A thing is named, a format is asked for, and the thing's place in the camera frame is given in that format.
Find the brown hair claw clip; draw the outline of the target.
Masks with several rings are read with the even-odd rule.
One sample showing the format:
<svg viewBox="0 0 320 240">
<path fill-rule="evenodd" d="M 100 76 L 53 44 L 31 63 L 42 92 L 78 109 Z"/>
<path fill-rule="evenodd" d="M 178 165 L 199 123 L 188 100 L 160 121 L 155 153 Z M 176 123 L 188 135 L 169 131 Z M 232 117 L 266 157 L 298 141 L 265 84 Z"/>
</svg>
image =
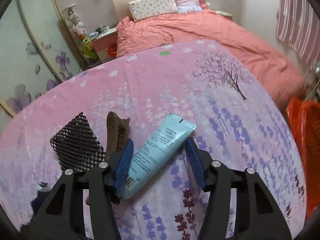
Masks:
<svg viewBox="0 0 320 240">
<path fill-rule="evenodd" d="M 105 160 L 119 152 L 129 138 L 130 118 L 121 119 L 115 112 L 109 112 L 106 118 L 107 144 Z"/>
</svg>

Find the light blue cosmetic tube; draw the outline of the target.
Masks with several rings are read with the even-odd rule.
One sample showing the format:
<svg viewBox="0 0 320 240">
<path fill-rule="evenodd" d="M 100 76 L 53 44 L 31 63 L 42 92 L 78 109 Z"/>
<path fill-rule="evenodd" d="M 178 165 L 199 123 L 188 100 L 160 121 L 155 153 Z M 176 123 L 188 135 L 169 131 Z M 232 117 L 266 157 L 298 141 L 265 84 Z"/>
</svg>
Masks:
<svg viewBox="0 0 320 240">
<path fill-rule="evenodd" d="M 196 124 L 169 114 L 133 155 L 120 197 L 130 199 L 169 161 Z"/>
</svg>

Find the orange plastic trash basket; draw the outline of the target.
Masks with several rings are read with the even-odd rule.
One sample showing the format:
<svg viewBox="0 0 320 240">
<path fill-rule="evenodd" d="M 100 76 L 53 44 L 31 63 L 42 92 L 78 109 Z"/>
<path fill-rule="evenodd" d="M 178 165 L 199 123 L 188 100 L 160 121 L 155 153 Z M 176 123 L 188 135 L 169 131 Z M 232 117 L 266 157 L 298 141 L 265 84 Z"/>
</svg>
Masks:
<svg viewBox="0 0 320 240">
<path fill-rule="evenodd" d="M 291 99 L 286 109 L 292 135 L 298 147 L 306 180 L 306 217 L 319 206 L 319 103 Z"/>
</svg>

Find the pink floral tablecloth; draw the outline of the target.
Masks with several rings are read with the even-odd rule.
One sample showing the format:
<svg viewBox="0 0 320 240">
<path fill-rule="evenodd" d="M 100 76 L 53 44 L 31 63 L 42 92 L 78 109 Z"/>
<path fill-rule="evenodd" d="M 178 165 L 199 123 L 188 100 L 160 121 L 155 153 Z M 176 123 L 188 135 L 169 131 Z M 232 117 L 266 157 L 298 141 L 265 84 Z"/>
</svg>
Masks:
<svg viewBox="0 0 320 240">
<path fill-rule="evenodd" d="M 223 53 L 214 41 L 141 51 L 81 73 L 29 104 L 1 135 L 1 206 L 14 226 L 31 219 L 38 183 L 53 185 L 61 176 L 50 139 L 83 113 L 105 145 L 106 117 L 113 111 L 130 119 L 135 149 L 171 113 L 194 123 L 195 142 L 213 159 L 257 171 L 291 235 L 298 235 L 305 222 L 305 178 L 291 131 L 245 68 L 238 89 L 202 79 L 200 70 L 213 53 Z"/>
</svg>

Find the sliding wardrobe with flower decals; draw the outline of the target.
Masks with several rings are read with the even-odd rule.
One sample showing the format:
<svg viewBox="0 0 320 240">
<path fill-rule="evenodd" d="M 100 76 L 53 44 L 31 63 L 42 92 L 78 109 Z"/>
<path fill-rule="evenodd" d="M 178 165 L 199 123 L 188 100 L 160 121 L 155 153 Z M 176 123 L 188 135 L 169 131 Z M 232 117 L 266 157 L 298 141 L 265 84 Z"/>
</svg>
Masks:
<svg viewBox="0 0 320 240">
<path fill-rule="evenodd" d="M 11 0 L 1 16 L 1 106 L 12 116 L 85 67 L 54 0 Z"/>
</svg>

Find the pink bedside table left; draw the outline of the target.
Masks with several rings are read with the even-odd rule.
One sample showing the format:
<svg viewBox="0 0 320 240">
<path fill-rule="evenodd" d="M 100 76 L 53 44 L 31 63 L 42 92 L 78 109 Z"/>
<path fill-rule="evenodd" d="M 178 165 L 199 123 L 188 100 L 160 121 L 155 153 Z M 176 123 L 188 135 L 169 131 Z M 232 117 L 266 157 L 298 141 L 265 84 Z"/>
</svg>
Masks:
<svg viewBox="0 0 320 240">
<path fill-rule="evenodd" d="M 98 35 L 92 44 L 102 63 L 115 59 L 117 57 L 117 29 L 111 28 L 108 32 Z"/>
</svg>

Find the stack of plush toys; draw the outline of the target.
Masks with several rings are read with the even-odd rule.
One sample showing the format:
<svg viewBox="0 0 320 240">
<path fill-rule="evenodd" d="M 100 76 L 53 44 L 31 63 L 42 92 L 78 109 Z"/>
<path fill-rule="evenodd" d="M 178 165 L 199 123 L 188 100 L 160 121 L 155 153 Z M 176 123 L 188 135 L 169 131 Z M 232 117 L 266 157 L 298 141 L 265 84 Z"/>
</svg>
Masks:
<svg viewBox="0 0 320 240">
<path fill-rule="evenodd" d="M 74 7 L 75 5 L 73 4 L 65 9 L 65 24 L 75 42 L 75 45 L 79 49 L 82 58 L 88 66 L 91 66 L 97 63 L 98 55 L 95 52 L 91 38 L 88 36 L 87 30 Z"/>
</svg>

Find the pink striped curtain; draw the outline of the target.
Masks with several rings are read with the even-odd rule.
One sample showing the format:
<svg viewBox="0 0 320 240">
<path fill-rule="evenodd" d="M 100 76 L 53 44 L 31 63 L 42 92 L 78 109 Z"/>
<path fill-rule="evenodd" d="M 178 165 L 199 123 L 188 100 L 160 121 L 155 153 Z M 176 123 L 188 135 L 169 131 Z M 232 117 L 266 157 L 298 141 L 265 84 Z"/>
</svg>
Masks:
<svg viewBox="0 0 320 240">
<path fill-rule="evenodd" d="M 308 0 L 279 0 L 276 36 L 305 64 L 319 60 L 319 19 Z"/>
</svg>

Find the bedside table right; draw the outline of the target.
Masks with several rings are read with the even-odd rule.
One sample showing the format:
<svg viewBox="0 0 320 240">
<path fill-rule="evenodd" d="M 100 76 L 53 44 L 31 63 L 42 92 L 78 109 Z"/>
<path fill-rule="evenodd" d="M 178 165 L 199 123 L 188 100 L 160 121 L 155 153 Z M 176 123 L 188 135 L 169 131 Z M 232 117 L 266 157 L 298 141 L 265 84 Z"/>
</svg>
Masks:
<svg viewBox="0 0 320 240">
<path fill-rule="evenodd" d="M 221 15 L 225 18 L 227 18 L 228 20 L 232 21 L 233 20 L 233 15 L 224 11 L 215 11 L 218 15 Z"/>
</svg>

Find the bed with coral duvet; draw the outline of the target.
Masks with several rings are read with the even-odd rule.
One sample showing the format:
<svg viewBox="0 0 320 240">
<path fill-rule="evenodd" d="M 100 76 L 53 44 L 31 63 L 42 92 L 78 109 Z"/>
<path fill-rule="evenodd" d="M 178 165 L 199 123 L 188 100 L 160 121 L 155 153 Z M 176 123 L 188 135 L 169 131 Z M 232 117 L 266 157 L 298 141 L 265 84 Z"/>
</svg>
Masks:
<svg viewBox="0 0 320 240">
<path fill-rule="evenodd" d="M 201 6 L 201 12 L 163 14 L 138 22 L 126 16 L 117 25 L 117 56 L 180 42 L 216 40 L 256 77 L 280 109 L 294 96 L 306 97 L 306 81 L 285 55 L 205 4 Z"/>
</svg>

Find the pink striped pillow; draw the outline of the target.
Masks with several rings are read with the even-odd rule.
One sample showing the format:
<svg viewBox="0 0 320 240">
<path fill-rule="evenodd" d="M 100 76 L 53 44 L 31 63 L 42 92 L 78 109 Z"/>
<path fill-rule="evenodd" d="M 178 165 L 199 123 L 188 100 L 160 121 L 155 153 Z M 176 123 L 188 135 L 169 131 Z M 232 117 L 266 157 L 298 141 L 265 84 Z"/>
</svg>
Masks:
<svg viewBox="0 0 320 240">
<path fill-rule="evenodd" d="M 180 14 L 189 12 L 203 12 L 200 6 L 200 0 L 175 0 Z"/>
</svg>

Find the white floral pillow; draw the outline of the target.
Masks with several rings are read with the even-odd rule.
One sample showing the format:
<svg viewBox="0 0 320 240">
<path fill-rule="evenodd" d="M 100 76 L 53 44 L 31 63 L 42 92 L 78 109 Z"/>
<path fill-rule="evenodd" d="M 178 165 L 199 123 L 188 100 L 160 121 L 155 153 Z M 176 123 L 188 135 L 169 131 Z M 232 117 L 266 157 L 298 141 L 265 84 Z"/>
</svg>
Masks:
<svg viewBox="0 0 320 240">
<path fill-rule="evenodd" d="M 178 13 L 175 0 L 136 0 L 127 5 L 135 22 L 159 15 Z"/>
</svg>

